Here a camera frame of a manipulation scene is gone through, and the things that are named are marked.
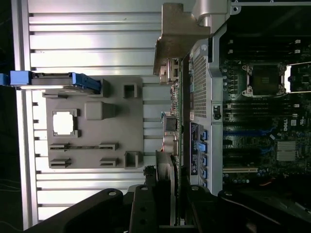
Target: motherboard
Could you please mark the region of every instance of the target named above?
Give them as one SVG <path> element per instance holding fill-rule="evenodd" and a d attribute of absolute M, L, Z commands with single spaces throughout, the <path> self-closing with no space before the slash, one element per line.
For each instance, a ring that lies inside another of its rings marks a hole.
<path fill-rule="evenodd" d="M 311 171 L 311 41 L 223 38 L 223 184 Z"/>

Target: gray metal panel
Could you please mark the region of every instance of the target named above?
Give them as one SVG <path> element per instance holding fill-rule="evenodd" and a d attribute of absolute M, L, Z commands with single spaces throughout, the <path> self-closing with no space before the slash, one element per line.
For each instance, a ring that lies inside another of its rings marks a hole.
<path fill-rule="evenodd" d="M 153 45 L 156 42 L 154 38 L 160 36 L 161 5 L 164 2 L 166 1 L 12 0 L 16 70 L 141 76 L 143 83 L 162 90 L 162 87 L 157 86 L 158 77 L 151 75 Z M 170 2 L 184 3 L 185 11 L 190 12 L 195 1 Z M 63 38 L 66 46 L 60 40 L 56 44 L 58 38 Z M 169 99 L 157 96 L 151 86 L 145 87 L 144 152 L 152 154 L 162 146 L 162 139 L 158 136 L 161 128 L 160 112 L 168 111 L 170 105 Z M 30 107 L 32 102 L 37 102 L 38 106 Z M 115 188 L 120 188 L 123 192 L 127 187 L 117 184 L 124 185 L 128 182 L 118 181 L 143 180 L 139 177 L 143 175 L 142 169 L 135 172 L 124 169 L 50 169 L 46 157 L 46 114 L 42 110 L 46 109 L 46 103 L 42 93 L 33 91 L 26 96 L 25 92 L 18 91 L 17 107 L 24 229 L 99 191 L 79 186 L 79 180 L 85 181 L 83 184 L 86 186 L 92 186 L 97 181 L 102 184 L 100 189 L 106 187 L 105 180 L 114 180 Z M 144 156 L 144 164 L 156 164 L 155 156 Z M 67 179 L 77 184 L 74 190 L 64 188 L 62 181 Z M 40 186 L 45 187 L 53 182 L 53 188 L 37 191 L 37 180 Z"/>

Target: dark background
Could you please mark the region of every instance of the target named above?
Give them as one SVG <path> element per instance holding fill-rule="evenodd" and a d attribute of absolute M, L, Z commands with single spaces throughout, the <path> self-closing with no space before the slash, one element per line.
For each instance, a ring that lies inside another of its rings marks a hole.
<path fill-rule="evenodd" d="M 11 1 L 1 0 L 0 73 L 8 74 L 10 70 L 14 70 Z M 13 88 L 0 86 L 0 232 L 18 232 L 2 221 L 23 228 L 16 95 Z"/>

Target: metal bracket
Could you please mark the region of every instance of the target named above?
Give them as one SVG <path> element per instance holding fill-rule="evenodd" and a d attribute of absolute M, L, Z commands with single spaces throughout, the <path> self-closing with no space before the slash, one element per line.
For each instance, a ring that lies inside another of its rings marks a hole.
<path fill-rule="evenodd" d="M 155 45 L 154 74 L 159 75 L 162 63 L 168 58 L 183 58 L 196 41 L 207 38 L 209 27 L 200 27 L 196 19 L 184 12 L 184 5 L 162 5 L 162 34 Z"/>

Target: screw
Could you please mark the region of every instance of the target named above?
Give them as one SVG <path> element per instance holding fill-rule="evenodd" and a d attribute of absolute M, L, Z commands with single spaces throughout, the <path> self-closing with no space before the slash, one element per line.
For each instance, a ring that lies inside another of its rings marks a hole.
<path fill-rule="evenodd" d="M 226 196 L 232 196 L 232 193 L 231 193 L 231 192 L 225 191 L 225 195 L 226 195 Z"/>

